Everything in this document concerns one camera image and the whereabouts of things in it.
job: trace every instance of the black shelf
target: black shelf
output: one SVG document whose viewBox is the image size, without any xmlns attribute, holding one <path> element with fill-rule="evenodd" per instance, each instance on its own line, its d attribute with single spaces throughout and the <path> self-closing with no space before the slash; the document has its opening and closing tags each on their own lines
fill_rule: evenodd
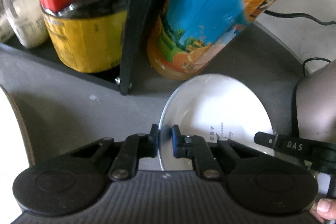
<svg viewBox="0 0 336 224">
<path fill-rule="evenodd" d="M 50 39 L 48 39 L 42 45 L 29 50 L 22 46 L 20 41 L 14 35 L 6 44 L 0 43 L 0 49 L 10 54 L 22 56 L 23 58 L 44 64 L 53 69 L 104 86 L 106 88 L 112 90 L 119 89 L 119 85 L 116 83 L 115 79 L 119 77 L 120 66 L 99 73 L 89 74 L 78 72 L 61 62 Z"/>
</svg>

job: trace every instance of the human hand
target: human hand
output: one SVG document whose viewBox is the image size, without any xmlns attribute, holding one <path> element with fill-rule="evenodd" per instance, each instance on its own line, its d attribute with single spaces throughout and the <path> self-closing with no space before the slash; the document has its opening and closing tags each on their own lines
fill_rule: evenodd
<svg viewBox="0 0 336 224">
<path fill-rule="evenodd" d="M 325 219 L 334 220 L 336 219 L 336 199 L 322 198 L 317 205 L 312 207 L 310 212 L 321 223 Z"/>
</svg>

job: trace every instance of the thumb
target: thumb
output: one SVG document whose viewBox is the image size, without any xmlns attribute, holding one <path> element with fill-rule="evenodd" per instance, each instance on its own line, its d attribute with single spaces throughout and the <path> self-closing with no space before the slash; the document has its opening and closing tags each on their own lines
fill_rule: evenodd
<svg viewBox="0 0 336 224">
<path fill-rule="evenodd" d="M 333 199 L 320 199 L 317 204 L 316 212 L 324 219 L 336 219 L 336 200 Z"/>
</svg>

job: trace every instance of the fingernail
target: fingernail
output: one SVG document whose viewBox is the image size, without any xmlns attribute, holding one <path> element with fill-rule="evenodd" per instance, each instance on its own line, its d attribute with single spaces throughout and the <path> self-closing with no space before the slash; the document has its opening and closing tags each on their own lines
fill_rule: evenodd
<svg viewBox="0 0 336 224">
<path fill-rule="evenodd" d="M 317 211 L 321 213 L 326 213 L 329 211 L 331 206 L 331 201 L 329 199 L 320 199 L 317 204 Z"/>
</svg>

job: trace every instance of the gray tabletop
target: gray tabletop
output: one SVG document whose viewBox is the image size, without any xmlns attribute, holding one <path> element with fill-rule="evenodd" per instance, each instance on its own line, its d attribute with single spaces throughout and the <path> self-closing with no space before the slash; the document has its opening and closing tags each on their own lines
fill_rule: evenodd
<svg viewBox="0 0 336 224">
<path fill-rule="evenodd" d="M 292 132 L 292 97 L 302 65 L 260 25 L 248 27 L 203 73 L 243 82 L 265 106 L 274 131 Z M 2 51 L 0 84 L 20 109 L 38 162 L 105 136 L 121 141 L 130 134 L 148 133 L 181 82 L 156 73 L 143 47 L 129 96 Z M 159 169 L 157 161 L 146 164 Z"/>
</svg>

